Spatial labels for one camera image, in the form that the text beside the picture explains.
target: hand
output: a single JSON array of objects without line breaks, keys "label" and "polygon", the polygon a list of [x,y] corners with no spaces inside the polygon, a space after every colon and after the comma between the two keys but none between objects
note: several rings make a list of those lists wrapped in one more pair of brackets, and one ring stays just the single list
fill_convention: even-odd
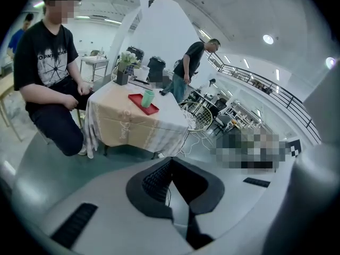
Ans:
[{"label": "hand", "polygon": [[88,95],[90,93],[90,85],[88,83],[85,83],[84,81],[82,81],[79,85],[78,85],[78,93],[81,96],[85,96]]},{"label": "hand", "polygon": [[78,101],[71,95],[65,95],[63,105],[72,111],[77,107]]},{"label": "hand", "polygon": [[188,74],[184,74],[184,82],[185,84],[189,84],[190,77]]}]

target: green cup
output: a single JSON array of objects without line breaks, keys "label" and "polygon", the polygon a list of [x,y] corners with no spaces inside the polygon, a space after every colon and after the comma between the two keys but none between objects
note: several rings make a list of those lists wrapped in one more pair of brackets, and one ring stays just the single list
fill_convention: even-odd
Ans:
[{"label": "green cup", "polygon": [[150,90],[145,90],[143,98],[142,98],[142,107],[144,108],[148,108],[151,105],[152,100],[155,97],[155,93],[153,91]]}]

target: red tray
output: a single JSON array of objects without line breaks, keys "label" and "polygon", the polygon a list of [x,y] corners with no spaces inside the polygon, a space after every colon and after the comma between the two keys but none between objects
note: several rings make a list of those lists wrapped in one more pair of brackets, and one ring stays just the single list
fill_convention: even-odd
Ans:
[{"label": "red tray", "polygon": [[141,103],[142,103],[143,95],[141,95],[140,93],[128,95],[128,98],[132,102],[134,102],[137,105],[137,107],[139,107],[147,115],[151,115],[159,111],[159,108],[157,108],[153,103],[151,103],[150,107],[148,108],[142,107]]}]

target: dark pants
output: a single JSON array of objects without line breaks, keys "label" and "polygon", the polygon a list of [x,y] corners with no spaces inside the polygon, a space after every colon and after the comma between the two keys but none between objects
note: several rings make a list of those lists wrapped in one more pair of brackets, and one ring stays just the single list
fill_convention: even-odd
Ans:
[{"label": "dark pants", "polygon": [[[66,95],[72,95],[79,103],[76,109],[86,110],[86,104],[91,96],[80,96],[78,86],[71,78],[65,78],[51,89]],[[37,128],[49,139],[55,142],[57,147],[66,156],[72,156],[82,148],[84,136],[70,111],[63,105],[47,104],[35,106],[30,118]]]}]

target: table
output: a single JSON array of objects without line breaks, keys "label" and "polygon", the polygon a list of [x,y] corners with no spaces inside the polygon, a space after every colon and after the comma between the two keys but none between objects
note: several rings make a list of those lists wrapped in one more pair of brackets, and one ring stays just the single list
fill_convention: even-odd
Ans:
[{"label": "table", "polygon": [[174,156],[180,150],[189,125],[175,98],[154,89],[152,103],[159,112],[148,116],[128,99],[129,94],[144,91],[131,83],[120,86],[109,82],[89,98],[84,126],[89,158],[93,158],[98,140],[109,147],[131,145],[164,156]]},{"label": "table", "polygon": [[213,105],[213,106],[215,106],[215,107],[217,108],[217,106],[216,106],[213,102],[211,102],[210,100],[206,99],[204,95],[200,94],[200,93],[197,92],[197,91],[196,91],[196,93],[203,99],[203,101],[202,101],[202,103],[201,103],[202,105],[203,105],[204,102],[206,101],[206,102],[208,102],[209,104],[211,104],[211,105]]},{"label": "table", "polygon": [[5,97],[10,94],[14,90],[14,77],[13,73],[10,73],[9,75],[5,76],[3,79],[0,79],[0,114],[1,117],[3,118],[6,126],[10,126],[16,137],[19,139],[19,141],[22,141],[19,134],[17,133],[16,129],[14,128],[14,125],[12,121],[10,120],[7,111],[6,111],[6,106],[4,103]]},{"label": "table", "polygon": [[107,65],[109,61],[108,59],[99,58],[97,56],[80,57],[80,74],[81,74],[81,66],[82,66],[83,61],[92,65],[92,78],[90,80],[84,79],[85,81],[94,82],[95,76],[96,76],[96,80],[102,78],[102,76],[95,75],[95,71],[99,69],[103,69],[103,68],[105,68],[104,76],[106,76]]}]

